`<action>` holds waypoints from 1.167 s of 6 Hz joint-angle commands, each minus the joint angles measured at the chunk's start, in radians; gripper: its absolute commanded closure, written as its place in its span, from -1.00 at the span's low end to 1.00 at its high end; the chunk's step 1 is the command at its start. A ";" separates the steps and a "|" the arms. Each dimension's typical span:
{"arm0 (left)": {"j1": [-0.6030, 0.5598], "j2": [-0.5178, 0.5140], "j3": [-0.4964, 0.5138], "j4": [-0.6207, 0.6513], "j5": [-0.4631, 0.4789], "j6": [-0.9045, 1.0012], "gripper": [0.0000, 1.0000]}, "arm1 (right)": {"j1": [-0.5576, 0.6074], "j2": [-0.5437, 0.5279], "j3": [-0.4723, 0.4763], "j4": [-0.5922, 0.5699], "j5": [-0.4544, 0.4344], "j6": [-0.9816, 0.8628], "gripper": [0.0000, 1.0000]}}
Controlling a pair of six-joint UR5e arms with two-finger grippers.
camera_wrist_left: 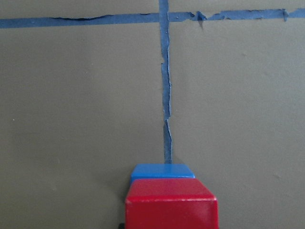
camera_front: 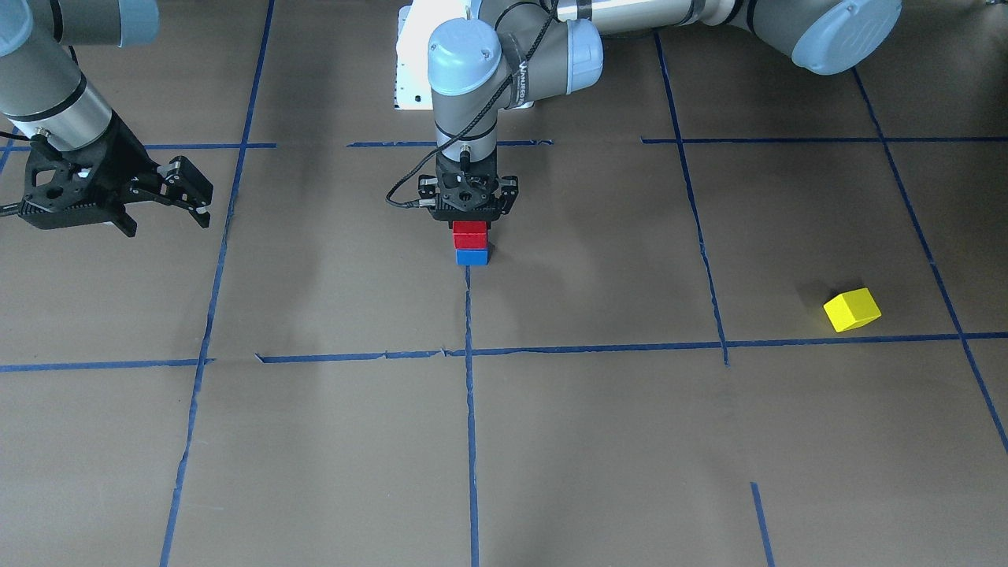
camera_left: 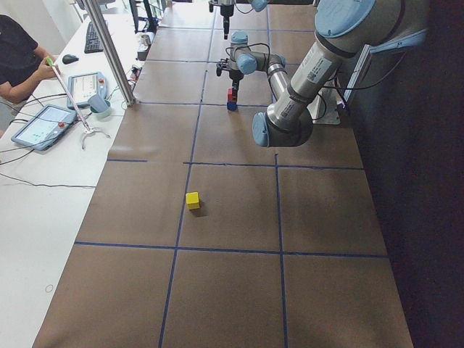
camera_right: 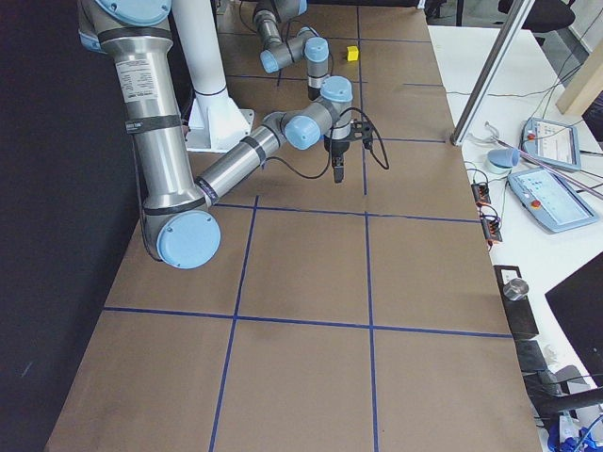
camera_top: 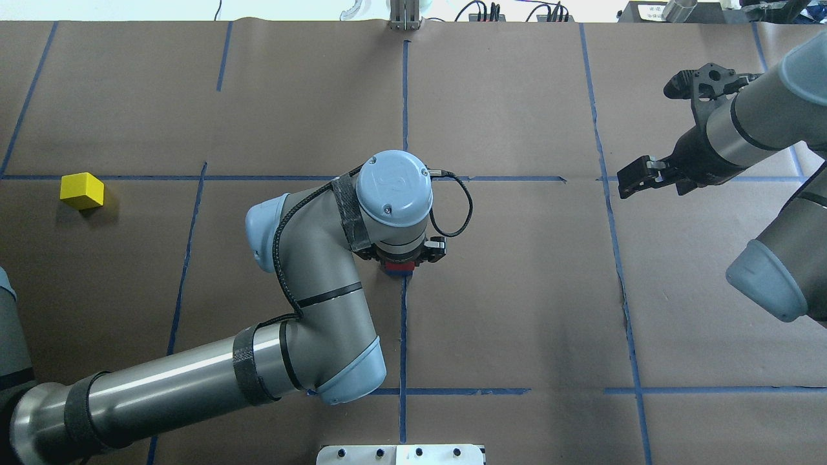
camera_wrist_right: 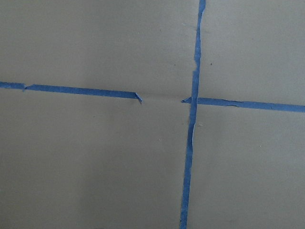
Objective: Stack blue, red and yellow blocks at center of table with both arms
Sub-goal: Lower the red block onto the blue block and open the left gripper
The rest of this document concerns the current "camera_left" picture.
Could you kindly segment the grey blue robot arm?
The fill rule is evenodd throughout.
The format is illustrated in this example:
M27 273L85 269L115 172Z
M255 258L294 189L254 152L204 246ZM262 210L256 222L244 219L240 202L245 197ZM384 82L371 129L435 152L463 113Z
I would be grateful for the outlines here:
M255 71L268 77L275 102L258 112L252 122L255 143L261 147L300 146L311 136L308 105L332 78L343 59L354 57L365 45L376 51L404 51L421 44L426 35L429 1L317 1L315 43L292 77L286 60L277 54L251 50L248 35L231 37L228 58L216 72L228 72L234 102L240 80Z

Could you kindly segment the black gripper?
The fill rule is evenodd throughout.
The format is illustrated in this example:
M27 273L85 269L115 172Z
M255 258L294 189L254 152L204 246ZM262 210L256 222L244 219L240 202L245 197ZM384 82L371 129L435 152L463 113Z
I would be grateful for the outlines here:
M236 103L239 92L239 81L243 79L243 73L240 70L230 70L229 78L232 80L231 101Z

